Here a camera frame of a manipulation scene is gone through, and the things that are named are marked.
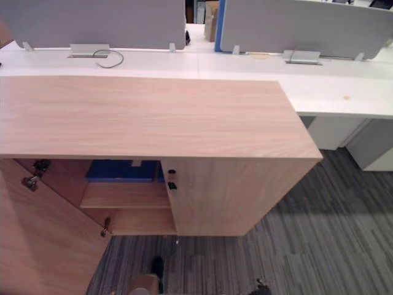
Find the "cabinet shelf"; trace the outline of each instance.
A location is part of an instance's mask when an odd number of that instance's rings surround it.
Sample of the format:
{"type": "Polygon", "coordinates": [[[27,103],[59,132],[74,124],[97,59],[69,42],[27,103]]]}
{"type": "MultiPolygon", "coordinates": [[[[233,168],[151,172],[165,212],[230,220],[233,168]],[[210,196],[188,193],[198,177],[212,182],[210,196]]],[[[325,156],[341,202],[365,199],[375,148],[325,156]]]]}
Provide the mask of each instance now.
{"type": "Polygon", "coordinates": [[[81,208],[171,208],[165,183],[89,183],[81,208]]]}
{"type": "Polygon", "coordinates": [[[113,235],[176,235],[170,208],[117,210],[109,230],[113,235]]]}

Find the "wood grain surface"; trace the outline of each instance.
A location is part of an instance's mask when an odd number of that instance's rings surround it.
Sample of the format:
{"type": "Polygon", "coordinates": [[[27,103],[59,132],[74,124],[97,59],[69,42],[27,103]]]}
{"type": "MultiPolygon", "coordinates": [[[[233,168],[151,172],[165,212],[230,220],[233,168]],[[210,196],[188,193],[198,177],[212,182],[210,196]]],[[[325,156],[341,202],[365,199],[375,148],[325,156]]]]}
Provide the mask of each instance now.
{"type": "Polygon", "coordinates": [[[22,186],[26,176],[0,160],[0,293],[85,294],[111,234],[45,184],[22,186]]]}
{"type": "Polygon", "coordinates": [[[90,183],[81,208],[171,208],[165,183],[90,183]]]}
{"type": "MultiPolygon", "coordinates": [[[[35,159],[17,159],[31,173],[34,172],[35,159]]],[[[104,226],[105,219],[110,217],[108,210],[80,209],[80,201],[86,191],[88,181],[86,173],[91,165],[91,160],[50,159],[48,170],[43,175],[40,183],[48,185],[51,189],[72,203],[76,208],[89,215],[98,224],[104,226]]]]}
{"type": "Polygon", "coordinates": [[[320,158],[277,82],[3,77],[0,156],[320,158]]]}
{"type": "Polygon", "coordinates": [[[317,163],[314,159],[161,161],[178,235],[245,235],[317,163]],[[168,174],[176,170],[175,175],[168,174]]]}
{"type": "Polygon", "coordinates": [[[170,208],[119,209],[109,229],[113,235],[176,235],[170,208]]]}

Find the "gray privacy screen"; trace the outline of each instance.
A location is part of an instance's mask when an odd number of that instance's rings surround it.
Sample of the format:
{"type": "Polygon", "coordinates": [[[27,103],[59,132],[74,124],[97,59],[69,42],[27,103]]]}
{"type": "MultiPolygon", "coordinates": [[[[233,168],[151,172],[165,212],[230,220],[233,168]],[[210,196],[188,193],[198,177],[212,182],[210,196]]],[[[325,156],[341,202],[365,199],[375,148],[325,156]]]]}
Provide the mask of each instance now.
{"type": "Polygon", "coordinates": [[[393,12],[298,0],[226,0],[221,50],[320,51],[373,58],[393,34],[393,12]]]}
{"type": "Polygon", "coordinates": [[[185,47],[184,0],[0,0],[19,46],[185,47]]]}

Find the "white desk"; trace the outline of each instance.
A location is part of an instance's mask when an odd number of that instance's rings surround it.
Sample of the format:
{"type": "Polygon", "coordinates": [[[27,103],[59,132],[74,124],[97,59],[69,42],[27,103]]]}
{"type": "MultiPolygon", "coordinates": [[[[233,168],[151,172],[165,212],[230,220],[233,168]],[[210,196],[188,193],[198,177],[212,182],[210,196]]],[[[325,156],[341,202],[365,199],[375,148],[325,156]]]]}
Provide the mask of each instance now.
{"type": "MultiPolygon", "coordinates": [[[[367,119],[393,119],[393,46],[373,60],[321,59],[322,66],[288,65],[279,55],[216,53],[203,25],[187,24],[184,50],[120,50],[124,63],[101,69],[92,58],[67,58],[69,49],[26,52],[14,42],[0,50],[1,76],[78,75],[184,79],[277,80],[301,116],[316,116],[309,132],[320,148],[336,149],[367,119]]],[[[113,55],[111,64],[118,57],[113,55]]]]}

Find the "gray carpet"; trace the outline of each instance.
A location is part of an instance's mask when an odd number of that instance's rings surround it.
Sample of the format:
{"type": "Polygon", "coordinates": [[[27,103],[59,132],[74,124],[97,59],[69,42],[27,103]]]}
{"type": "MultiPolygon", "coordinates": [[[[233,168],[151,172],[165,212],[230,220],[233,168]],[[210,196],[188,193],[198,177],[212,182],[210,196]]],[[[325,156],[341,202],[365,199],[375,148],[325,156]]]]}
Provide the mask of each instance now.
{"type": "Polygon", "coordinates": [[[311,170],[245,237],[112,238],[87,294],[123,295],[165,260],[169,294],[393,294],[393,173],[362,172],[345,149],[311,170]]]}

